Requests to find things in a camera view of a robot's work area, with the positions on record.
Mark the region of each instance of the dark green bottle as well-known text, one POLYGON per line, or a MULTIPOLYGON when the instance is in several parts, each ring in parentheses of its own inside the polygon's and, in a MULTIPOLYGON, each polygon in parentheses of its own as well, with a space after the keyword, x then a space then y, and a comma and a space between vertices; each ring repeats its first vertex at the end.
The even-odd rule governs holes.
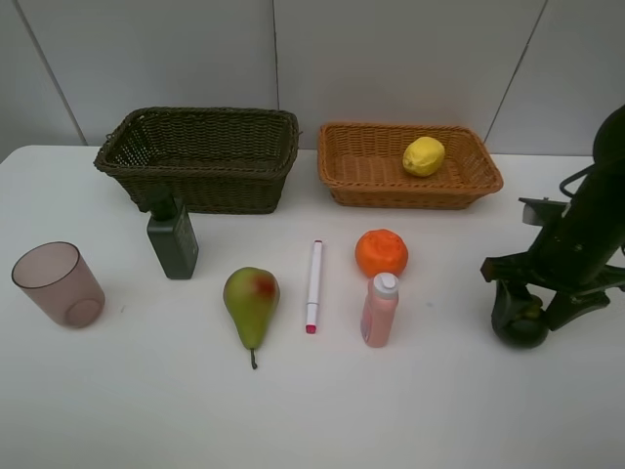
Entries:
POLYGON ((152 214, 147 236, 165 275, 175 280, 191 278, 199 249, 187 208, 162 186, 148 193, 147 208, 152 214))

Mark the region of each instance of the bottle cap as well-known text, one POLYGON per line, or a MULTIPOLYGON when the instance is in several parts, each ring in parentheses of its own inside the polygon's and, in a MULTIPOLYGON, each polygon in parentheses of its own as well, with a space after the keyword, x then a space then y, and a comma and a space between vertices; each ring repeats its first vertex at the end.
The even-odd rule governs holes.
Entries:
POLYGON ((176 201, 165 186, 157 186, 147 193, 147 209, 157 222, 170 220, 178 213, 176 201))
POLYGON ((373 278, 376 294, 385 300, 395 300, 399 294, 399 279, 393 274, 383 272, 373 278))

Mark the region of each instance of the plastic cup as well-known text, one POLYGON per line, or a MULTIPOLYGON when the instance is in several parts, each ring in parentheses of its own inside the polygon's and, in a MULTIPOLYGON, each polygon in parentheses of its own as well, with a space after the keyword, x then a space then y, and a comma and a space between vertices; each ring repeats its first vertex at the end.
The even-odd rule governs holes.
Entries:
POLYGON ((11 278, 51 320, 66 327, 91 324, 104 307, 104 292, 69 242, 31 249, 17 261, 11 278))

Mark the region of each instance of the pink bottle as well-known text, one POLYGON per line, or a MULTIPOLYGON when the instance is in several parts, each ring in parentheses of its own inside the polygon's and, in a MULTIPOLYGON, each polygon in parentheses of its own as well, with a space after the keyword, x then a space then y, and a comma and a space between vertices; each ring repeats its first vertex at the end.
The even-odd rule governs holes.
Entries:
POLYGON ((378 274, 369 281, 367 290, 360 332, 369 347, 384 347, 399 303, 399 280, 393 274, 378 274))

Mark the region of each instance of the pear stem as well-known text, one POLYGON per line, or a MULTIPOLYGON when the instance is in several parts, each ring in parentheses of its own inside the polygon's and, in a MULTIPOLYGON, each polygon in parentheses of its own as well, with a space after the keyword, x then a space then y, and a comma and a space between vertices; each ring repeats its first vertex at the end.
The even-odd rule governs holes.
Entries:
POLYGON ((258 368, 258 365, 256 364, 256 356, 254 355, 254 349, 250 349, 250 354, 252 356, 252 369, 256 369, 258 368))

